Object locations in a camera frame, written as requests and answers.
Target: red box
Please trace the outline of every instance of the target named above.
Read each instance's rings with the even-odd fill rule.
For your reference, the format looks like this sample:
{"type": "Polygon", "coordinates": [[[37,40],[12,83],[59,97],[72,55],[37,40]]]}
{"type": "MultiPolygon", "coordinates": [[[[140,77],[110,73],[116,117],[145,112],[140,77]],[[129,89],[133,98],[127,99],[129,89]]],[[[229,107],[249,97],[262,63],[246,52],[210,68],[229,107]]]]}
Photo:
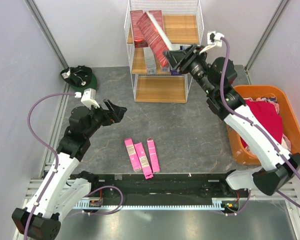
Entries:
{"type": "Polygon", "coordinates": [[[139,27],[137,26],[138,20],[142,17],[144,11],[142,10],[134,10],[130,11],[131,16],[131,24],[132,24],[132,36],[135,48],[145,48],[148,47],[148,44],[141,33],[139,27]]]}
{"type": "Polygon", "coordinates": [[[155,17],[145,12],[138,20],[137,26],[158,59],[160,65],[162,67],[167,66],[169,62],[163,55],[163,52],[172,50],[172,44],[165,35],[163,29],[161,29],[160,25],[157,23],[155,17]]]}
{"type": "Polygon", "coordinates": [[[159,24],[159,26],[162,28],[162,30],[165,31],[164,18],[162,17],[162,11],[161,10],[149,10],[149,13],[154,16],[156,22],[159,24]]]}

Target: white bracket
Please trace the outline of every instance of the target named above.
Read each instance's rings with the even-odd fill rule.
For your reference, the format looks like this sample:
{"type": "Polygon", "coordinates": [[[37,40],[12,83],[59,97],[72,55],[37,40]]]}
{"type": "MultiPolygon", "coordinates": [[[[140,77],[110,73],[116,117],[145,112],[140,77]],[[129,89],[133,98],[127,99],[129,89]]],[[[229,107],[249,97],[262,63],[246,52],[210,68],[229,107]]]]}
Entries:
{"type": "Polygon", "coordinates": [[[88,109],[91,109],[91,106],[94,106],[96,109],[98,109],[100,108],[100,106],[95,99],[96,99],[96,90],[92,88],[88,88],[84,90],[84,93],[81,98],[81,102],[88,109]]]}
{"type": "Polygon", "coordinates": [[[214,47],[221,48],[222,47],[222,40],[221,38],[224,37],[220,32],[216,31],[209,31],[206,35],[207,38],[207,46],[200,51],[200,54],[212,49],[214,47]]]}
{"type": "Polygon", "coordinates": [[[71,187],[65,191],[54,206],[53,213],[59,213],[59,222],[65,219],[73,207],[86,196],[91,189],[91,183],[84,178],[77,178],[71,187]]]}

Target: pink fabric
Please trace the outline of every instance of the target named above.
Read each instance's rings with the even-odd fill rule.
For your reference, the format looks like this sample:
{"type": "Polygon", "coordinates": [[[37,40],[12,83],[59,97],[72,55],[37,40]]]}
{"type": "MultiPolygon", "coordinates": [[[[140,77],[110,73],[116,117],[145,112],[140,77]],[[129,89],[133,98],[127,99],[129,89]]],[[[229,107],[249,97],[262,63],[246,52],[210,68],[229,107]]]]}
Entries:
{"type": "Polygon", "coordinates": [[[149,150],[149,154],[150,154],[150,161],[151,161],[152,171],[154,173],[159,173],[160,172],[160,167],[159,167],[155,142],[152,138],[148,138],[148,140],[146,142],[148,144],[148,150],[149,150]]]}
{"type": "MultiPolygon", "coordinates": [[[[278,143],[281,143],[283,136],[282,118],[277,114],[275,106],[265,101],[245,100],[245,102],[261,125],[278,143]]],[[[242,138],[241,143],[246,148],[247,144],[242,138]]]]}
{"type": "Polygon", "coordinates": [[[135,144],[134,147],[135,147],[136,154],[139,157],[145,179],[153,178],[152,170],[149,165],[144,146],[142,146],[142,143],[139,142],[135,144]]]}
{"type": "Polygon", "coordinates": [[[134,143],[132,142],[132,139],[131,138],[125,139],[124,144],[125,144],[128,154],[129,154],[129,158],[130,158],[130,162],[132,164],[133,170],[135,172],[141,170],[141,164],[140,164],[134,143]]]}

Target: orange plastic bin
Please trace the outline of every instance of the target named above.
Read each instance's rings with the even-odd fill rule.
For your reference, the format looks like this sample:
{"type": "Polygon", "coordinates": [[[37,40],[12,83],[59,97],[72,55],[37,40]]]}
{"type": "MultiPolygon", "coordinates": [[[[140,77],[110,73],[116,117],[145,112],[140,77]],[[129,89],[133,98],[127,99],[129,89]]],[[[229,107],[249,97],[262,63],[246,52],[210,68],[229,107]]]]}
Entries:
{"type": "MultiPolygon", "coordinates": [[[[279,104],[279,115],[282,118],[283,133],[291,141],[291,153],[300,153],[300,128],[291,109],[286,94],[271,85],[238,85],[234,89],[243,98],[276,97],[279,104]]],[[[247,152],[241,143],[239,134],[228,125],[226,126],[233,158],[240,164],[259,165],[257,156],[247,152]]]]}

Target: pink box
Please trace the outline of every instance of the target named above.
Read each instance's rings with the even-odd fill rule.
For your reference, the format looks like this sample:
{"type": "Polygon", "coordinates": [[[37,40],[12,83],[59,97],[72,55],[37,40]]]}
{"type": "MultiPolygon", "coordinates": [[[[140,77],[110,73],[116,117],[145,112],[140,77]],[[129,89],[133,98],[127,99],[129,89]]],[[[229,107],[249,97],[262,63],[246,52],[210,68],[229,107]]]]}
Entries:
{"type": "Polygon", "coordinates": [[[148,149],[149,149],[149,155],[150,155],[150,161],[151,161],[151,167],[153,173],[159,173],[160,172],[160,167],[159,167],[159,162],[158,162],[158,156],[157,156],[157,151],[155,147],[155,142],[152,138],[148,138],[146,141],[148,144],[148,149]]]}
{"type": "Polygon", "coordinates": [[[135,172],[141,170],[141,164],[140,164],[134,143],[132,142],[132,139],[131,138],[125,139],[124,144],[125,144],[126,150],[128,152],[128,155],[130,157],[130,161],[131,161],[133,170],[135,172]]]}
{"type": "Polygon", "coordinates": [[[139,157],[145,179],[153,178],[152,170],[149,165],[144,146],[142,146],[142,143],[139,142],[139,143],[135,144],[134,147],[135,147],[136,154],[139,157]]]}
{"type": "Polygon", "coordinates": [[[162,11],[161,10],[149,10],[149,13],[154,16],[156,22],[159,24],[159,26],[162,28],[162,30],[165,31],[164,18],[162,16],[162,11]]]}

